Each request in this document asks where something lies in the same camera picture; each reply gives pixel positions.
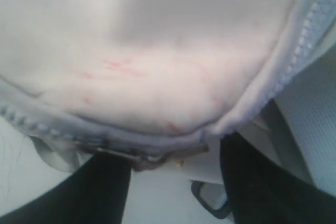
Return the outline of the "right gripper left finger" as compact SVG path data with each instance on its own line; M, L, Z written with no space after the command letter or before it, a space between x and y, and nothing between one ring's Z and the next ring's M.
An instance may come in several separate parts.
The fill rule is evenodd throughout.
M130 177L126 160L95 155L52 190L1 216L1 223L122 223Z

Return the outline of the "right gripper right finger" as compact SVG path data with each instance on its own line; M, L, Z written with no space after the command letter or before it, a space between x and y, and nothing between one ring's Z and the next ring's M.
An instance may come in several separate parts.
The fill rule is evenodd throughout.
M284 170L239 133L220 141L220 169L235 223L335 223L335 197Z

